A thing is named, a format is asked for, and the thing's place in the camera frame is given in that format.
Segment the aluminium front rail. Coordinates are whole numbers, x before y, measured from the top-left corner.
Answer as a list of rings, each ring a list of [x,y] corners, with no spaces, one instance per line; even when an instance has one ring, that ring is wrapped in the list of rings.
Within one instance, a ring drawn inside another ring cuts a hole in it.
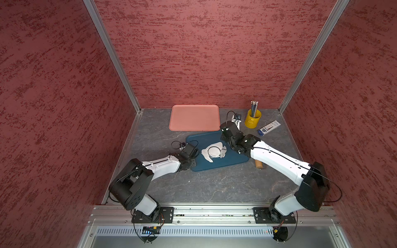
[[[320,211],[299,210],[292,213],[296,224],[256,224],[254,207],[266,207],[266,204],[172,204],[163,203],[163,207],[174,207],[172,223],[166,226],[340,226],[341,222],[333,207],[323,206]]]

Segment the white dough piece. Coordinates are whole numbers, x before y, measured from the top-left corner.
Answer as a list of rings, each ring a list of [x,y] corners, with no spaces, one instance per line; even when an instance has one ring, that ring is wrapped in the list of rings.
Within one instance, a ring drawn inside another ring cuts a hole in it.
[[[224,145],[223,145],[222,142],[217,142],[217,143],[214,143],[214,144],[210,144],[208,147],[206,147],[205,149],[201,150],[201,154],[203,155],[205,160],[207,160],[209,163],[213,163],[213,159],[214,159],[214,158],[211,158],[209,156],[209,154],[208,154],[208,148],[211,147],[211,146],[218,146],[220,149],[222,149],[222,147]]]

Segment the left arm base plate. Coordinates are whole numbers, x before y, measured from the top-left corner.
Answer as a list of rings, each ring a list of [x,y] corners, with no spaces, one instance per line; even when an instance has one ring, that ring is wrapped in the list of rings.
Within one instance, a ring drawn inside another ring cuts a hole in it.
[[[157,207],[154,212],[150,215],[145,215],[143,212],[134,210],[132,213],[133,223],[156,223],[156,224],[168,224],[173,222],[174,218],[174,207]]]

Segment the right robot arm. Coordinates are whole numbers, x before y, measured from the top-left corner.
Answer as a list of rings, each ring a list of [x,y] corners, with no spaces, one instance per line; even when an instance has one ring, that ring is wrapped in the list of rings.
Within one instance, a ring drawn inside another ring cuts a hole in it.
[[[298,210],[320,210],[330,190],[329,179],[322,164],[309,164],[292,158],[269,146],[257,136],[244,135],[231,121],[221,124],[220,130],[221,139],[228,143],[233,151],[265,163],[298,186],[294,192],[273,200],[268,209],[268,217],[272,222],[280,223]]]

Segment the teal tray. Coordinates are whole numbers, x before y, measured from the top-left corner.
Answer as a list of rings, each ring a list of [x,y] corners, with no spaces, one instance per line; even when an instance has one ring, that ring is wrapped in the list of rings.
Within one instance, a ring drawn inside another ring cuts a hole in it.
[[[190,135],[186,138],[187,143],[197,145],[199,155],[195,158],[196,166],[192,168],[193,171],[205,171],[214,168],[226,167],[236,164],[245,163],[249,160],[245,155],[240,155],[233,151],[230,146],[221,140],[221,131],[205,132],[201,134]],[[202,155],[201,150],[206,149],[208,146],[221,142],[226,148],[225,157],[212,158],[213,162],[209,162]]]

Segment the left corner aluminium post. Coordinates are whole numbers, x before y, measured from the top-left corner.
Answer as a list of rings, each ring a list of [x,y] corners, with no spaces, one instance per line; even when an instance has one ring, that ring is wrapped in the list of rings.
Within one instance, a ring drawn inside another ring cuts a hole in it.
[[[102,21],[100,13],[96,7],[95,1],[84,0],[83,3],[91,17],[91,20],[94,23],[94,26],[102,40],[102,43],[105,46],[105,49],[113,63],[113,66],[116,69],[116,72],[117,72],[126,92],[127,92],[127,95],[135,109],[135,112],[139,114],[141,112],[140,104],[138,102],[137,97],[135,96],[135,94],[133,92],[133,89],[130,85],[127,74],[122,66],[122,63],[121,63],[120,58],[114,48],[114,45],[112,44],[111,38],[110,38],[110,36],[106,30],[106,27]]]

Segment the white blue pencil box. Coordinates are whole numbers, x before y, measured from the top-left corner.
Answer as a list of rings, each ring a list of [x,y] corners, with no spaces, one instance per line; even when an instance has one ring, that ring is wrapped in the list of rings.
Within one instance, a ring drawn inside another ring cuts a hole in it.
[[[275,120],[275,121],[267,124],[266,126],[258,129],[257,132],[258,132],[258,134],[260,136],[264,136],[267,133],[269,133],[269,132],[273,131],[274,129],[278,128],[279,126],[281,126],[281,124],[277,120]]]

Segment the corner aluminium post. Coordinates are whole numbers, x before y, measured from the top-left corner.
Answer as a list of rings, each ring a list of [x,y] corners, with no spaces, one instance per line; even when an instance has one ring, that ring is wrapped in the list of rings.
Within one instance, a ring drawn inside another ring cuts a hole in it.
[[[302,83],[303,79],[305,78],[306,74],[308,73],[309,69],[311,68],[312,64],[314,63],[315,59],[317,58],[319,52],[321,51],[322,47],[324,46],[325,42],[327,41],[329,35],[333,31],[335,25],[337,24],[338,20],[340,19],[342,13],[344,12],[345,8],[347,7],[349,0],[337,0],[333,9],[331,10],[325,24],[323,25],[321,31],[319,32],[308,56],[306,57],[299,73],[297,74],[296,78],[294,79],[291,87],[289,88],[286,96],[284,97],[282,103],[280,104],[278,110],[279,113],[282,115],[286,110],[287,106],[289,105],[290,101],[292,100],[294,94],[298,90],[300,84]]]
[[[95,1],[84,0],[83,3],[91,17],[91,20],[94,23],[94,26],[102,40],[102,43],[105,46],[105,49],[113,63],[113,66],[116,69],[116,72],[117,72],[126,92],[127,92],[127,95],[135,109],[135,112],[139,114],[141,112],[140,104],[138,102],[137,97],[135,96],[135,94],[133,92],[133,89],[130,85],[127,74],[122,66],[122,63],[121,63],[120,58],[114,48],[114,45],[112,44],[111,38],[110,38],[110,36],[106,30],[106,27],[102,21],[100,13],[96,7]]]

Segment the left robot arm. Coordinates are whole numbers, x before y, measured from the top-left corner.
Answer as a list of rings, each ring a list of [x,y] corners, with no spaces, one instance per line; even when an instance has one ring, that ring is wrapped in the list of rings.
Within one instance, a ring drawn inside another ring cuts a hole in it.
[[[144,220],[160,224],[165,222],[161,216],[159,203],[147,194],[150,183],[167,174],[191,169],[198,156],[196,146],[186,144],[176,153],[153,161],[130,160],[109,185],[109,193],[126,210],[134,210]]]

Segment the yellow cup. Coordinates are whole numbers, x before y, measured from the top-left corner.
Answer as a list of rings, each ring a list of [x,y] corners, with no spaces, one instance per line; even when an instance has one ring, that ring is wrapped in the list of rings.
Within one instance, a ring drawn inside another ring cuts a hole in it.
[[[245,126],[249,129],[255,129],[259,123],[262,113],[260,110],[256,110],[254,117],[252,117],[251,114],[251,110],[249,110],[245,119]]]

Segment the right corner aluminium post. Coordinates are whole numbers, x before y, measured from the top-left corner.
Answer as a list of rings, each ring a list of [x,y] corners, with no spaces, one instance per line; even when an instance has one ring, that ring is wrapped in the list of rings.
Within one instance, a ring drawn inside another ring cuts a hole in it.
[[[319,32],[308,56],[306,57],[299,73],[297,74],[296,78],[294,79],[291,87],[289,88],[286,96],[284,97],[282,103],[280,104],[278,110],[279,113],[282,115],[286,110],[287,106],[289,105],[290,101],[292,100],[294,94],[298,90],[300,84],[302,83],[303,79],[305,78],[306,74],[308,73],[309,69],[311,68],[312,64],[314,63],[315,59],[317,58],[319,52],[321,51],[322,47],[324,46],[325,42],[327,41],[329,35],[333,31],[335,25],[337,24],[338,20],[340,19],[342,13],[344,12],[345,8],[347,7],[349,0],[337,0],[333,9],[331,10],[325,24],[323,25],[321,31]]]

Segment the wooden rolling pin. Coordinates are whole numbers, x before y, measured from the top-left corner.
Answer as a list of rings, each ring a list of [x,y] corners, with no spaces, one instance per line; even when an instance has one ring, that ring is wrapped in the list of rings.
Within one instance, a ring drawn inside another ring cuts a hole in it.
[[[264,166],[264,164],[261,161],[255,160],[254,162],[255,162],[255,167],[257,169],[265,169],[265,166]]]

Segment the pink tray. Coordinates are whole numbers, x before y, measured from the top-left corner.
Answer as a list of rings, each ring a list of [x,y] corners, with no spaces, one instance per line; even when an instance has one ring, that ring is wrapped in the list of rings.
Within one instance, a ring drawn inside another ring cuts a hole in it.
[[[171,131],[206,132],[220,129],[217,105],[174,105],[169,123]]]

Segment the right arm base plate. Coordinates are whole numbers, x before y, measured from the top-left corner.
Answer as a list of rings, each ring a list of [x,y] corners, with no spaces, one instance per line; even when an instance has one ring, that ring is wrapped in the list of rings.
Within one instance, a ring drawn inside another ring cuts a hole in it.
[[[296,218],[292,213],[283,216],[269,207],[254,207],[252,210],[256,224],[296,224]]]

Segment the metal dough scraper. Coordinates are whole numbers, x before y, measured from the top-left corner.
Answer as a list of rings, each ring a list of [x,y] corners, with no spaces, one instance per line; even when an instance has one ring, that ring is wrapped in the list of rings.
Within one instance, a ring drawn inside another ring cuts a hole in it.
[[[227,148],[223,146],[222,149],[220,150],[220,158],[224,158],[226,152],[227,152]]]

